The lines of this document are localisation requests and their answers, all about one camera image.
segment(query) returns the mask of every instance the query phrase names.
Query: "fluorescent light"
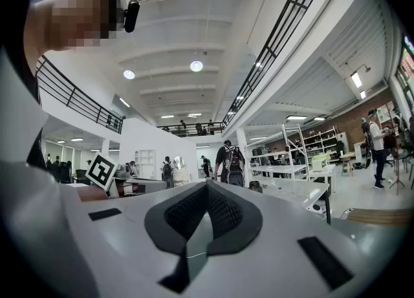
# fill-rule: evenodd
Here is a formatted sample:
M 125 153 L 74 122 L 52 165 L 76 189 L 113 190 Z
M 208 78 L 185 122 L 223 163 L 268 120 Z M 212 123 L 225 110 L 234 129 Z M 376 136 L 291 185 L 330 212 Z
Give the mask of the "fluorescent light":
M 131 79 L 133 79 L 135 77 L 135 74 L 134 74 L 134 72 L 132 70 L 126 70 L 124 72 L 124 77 L 127 78 L 127 79 L 129 79 L 129 80 L 131 80 Z
M 198 61 L 198 60 L 193 61 L 193 62 L 190 64 L 190 69 L 191 69 L 193 72 L 199 72 L 200 70 L 202 70 L 202 62 L 201 62 L 201 61 Z
M 359 88 L 362 85 L 360 76 L 358 75 L 358 73 L 353 74 L 352 76 L 352 80 L 354 81 L 355 85 L 357 88 Z
M 304 119 L 306 119 L 306 116 L 290 115 L 287 117 L 287 120 L 304 120 Z
M 127 104 L 127 102 L 126 102 L 125 100 L 123 100 L 122 98 L 119 98 L 119 100 L 120 100 L 120 101 L 122 101 L 122 103 L 124 103 L 124 105 L 125 105 L 126 107 L 130 107 L 130 106 Z

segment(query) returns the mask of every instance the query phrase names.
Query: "column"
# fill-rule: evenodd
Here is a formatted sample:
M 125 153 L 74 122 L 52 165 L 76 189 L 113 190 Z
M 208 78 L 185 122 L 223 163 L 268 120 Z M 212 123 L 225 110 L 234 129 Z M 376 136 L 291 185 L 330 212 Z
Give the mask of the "column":
M 250 183 L 250 173 L 249 173 L 249 170 L 248 170 L 249 163 L 250 163 L 250 156 L 249 156 L 248 150 L 247 150 L 247 141 L 246 141 L 245 130 L 242 127 L 237 128 L 236 129 L 236 134 L 237 134 L 237 141 L 239 142 L 240 152 L 246 160 L 246 164 L 245 164 L 245 187 L 248 187 L 248 185 Z
M 109 154 L 109 138 L 104 138 L 102 142 L 102 154 L 107 156 Z

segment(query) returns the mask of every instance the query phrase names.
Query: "railing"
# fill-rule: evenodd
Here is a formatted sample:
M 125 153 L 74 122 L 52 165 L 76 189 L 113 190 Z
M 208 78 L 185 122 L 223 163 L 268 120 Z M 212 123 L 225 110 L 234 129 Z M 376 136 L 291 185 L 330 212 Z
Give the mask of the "railing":
M 223 119 L 223 128 L 232 121 L 238 110 L 243 106 L 248 97 L 253 93 L 263 76 L 267 73 L 270 66 L 280 55 L 281 51 L 293 35 L 306 11 L 312 4 L 313 0 L 287 0 L 283 7 L 272 32 L 266 40 L 265 46 L 262 48 L 256 62 L 250 69 L 245 82 L 241 86 L 239 92 L 232 105 L 230 106 L 226 116 Z
M 223 132 L 223 125 L 221 122 L 206 122 L 206 123 L 189 123 L 184 127 L 183 125 L 161 125 L 164 131 L 172 133 L 178 137 L 192 137 L 221 134 Z
M 103 125 L 110 130 L 121 133 L 122 118 L 103 108 L 68 80 L 45 56 L 41 56 L 36 65 L 39 87 L 55 97 L 72 110 Z

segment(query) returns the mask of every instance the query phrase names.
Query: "black tape strip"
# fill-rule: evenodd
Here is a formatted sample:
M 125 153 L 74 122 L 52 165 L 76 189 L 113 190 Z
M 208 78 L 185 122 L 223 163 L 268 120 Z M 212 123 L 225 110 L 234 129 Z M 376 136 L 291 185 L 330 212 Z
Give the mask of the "black tape strip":
M 117 208 L 110 208 L 110 209 L 105 209 L 103 211 L 89 213 L 89 216 L 92 221 L 96 221 L 96 220 L 101 220 L 103 218 L 113 217 L 114 215 L 118 215 L 121 213 L 122 212 Z
M 353 278 L 353 274 L 318 238 L 307 237 L 298 240 L 298 243 L 332 290 Z

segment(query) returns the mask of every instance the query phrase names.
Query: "round ceiling light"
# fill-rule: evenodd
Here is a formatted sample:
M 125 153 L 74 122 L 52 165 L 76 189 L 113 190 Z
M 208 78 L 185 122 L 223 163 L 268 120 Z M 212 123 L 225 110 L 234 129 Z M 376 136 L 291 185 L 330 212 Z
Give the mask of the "round ceiling light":
M 125 76 L 125 78 L 131 80 L 131 79 L 133 79 L 135 77 L 135 74 L 134 74 L 134 72 L 132 70 L 126 70 L 124 72 L 124 76 Z
M 193 61 L 190 65 L 190 68 L 193 72 L 199 72 L 202 70 L 202 62 L 201 61 Z

